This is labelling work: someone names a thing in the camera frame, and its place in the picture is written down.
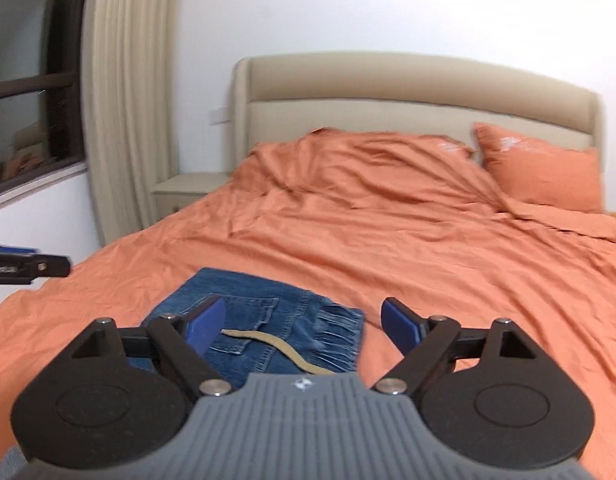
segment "gray ribbed surface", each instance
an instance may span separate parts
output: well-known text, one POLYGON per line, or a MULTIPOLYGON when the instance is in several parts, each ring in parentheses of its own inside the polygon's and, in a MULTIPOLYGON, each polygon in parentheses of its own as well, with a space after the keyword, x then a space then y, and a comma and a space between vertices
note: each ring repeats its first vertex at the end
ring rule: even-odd
POLYGON ((251 374, 200 400, 182 431, 137 462, 99 471, 33 463, 18 480, 592 480, 575 460, 545 470, 477 464, 440 444, 409 399, 367 390, 355 373, 251 374))

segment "silver bolt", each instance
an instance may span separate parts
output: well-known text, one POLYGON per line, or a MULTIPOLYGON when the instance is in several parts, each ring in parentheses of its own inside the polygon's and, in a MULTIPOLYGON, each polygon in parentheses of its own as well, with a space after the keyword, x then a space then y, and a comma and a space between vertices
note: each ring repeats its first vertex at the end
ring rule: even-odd
POLYGON ((399 395, 408 389, 406 381, 394 377, 380 379, 374 386, 378 392, 386 395, 399 395))
POLYGON ((220 397, 230 393, 232 386, 223 379, 208 379, 199 385, 199 391, 211 397, 220 397))

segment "nightstand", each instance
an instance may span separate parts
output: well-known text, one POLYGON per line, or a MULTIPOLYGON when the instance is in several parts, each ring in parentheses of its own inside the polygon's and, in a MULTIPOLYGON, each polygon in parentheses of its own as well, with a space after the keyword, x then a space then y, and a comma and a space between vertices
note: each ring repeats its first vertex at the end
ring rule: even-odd
POLYGON ((159 219, 176 213, 230 179, 230 173, 186 173, 157 184, 152 190, 159 219))

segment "denim shorts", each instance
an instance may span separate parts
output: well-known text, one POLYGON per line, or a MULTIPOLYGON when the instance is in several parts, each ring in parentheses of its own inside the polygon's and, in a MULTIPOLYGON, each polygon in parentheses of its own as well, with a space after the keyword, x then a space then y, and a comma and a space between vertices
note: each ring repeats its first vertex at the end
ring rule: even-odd
MULTIPOLYGON (((213 294, 224 298, 226 325, 259 330, 285 340, 309 363, 333 372, 355 370, 364 316, 329 298, 287 285, 228 270, 201 269, 163 300, 144 320, 171 312, 185 314, 213 294)), ((300 374, 274 347, 251 339, 219 334, 204 359, 239 388, 252 372, 300 374)))

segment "window sill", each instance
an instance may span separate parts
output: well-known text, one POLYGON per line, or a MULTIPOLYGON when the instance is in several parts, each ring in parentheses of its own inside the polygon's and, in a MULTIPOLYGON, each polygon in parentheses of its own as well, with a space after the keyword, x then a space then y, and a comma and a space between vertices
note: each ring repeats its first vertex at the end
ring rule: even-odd
POLYGON ((77 162, 76 164, 72 164, 66 168, 61 168, 60 170, 40 176, 39 178, 26 182, 21 186, 9 189, 8 191, 0 194, 0 208, 8 205, 10 202, 14 202, 15 200, 19 200, 26 195, 34 193, 35 191, 48 187, 51 184, 65 180, 70 176, 85 173, 86 169, 87 166, 85 162, 77 162))

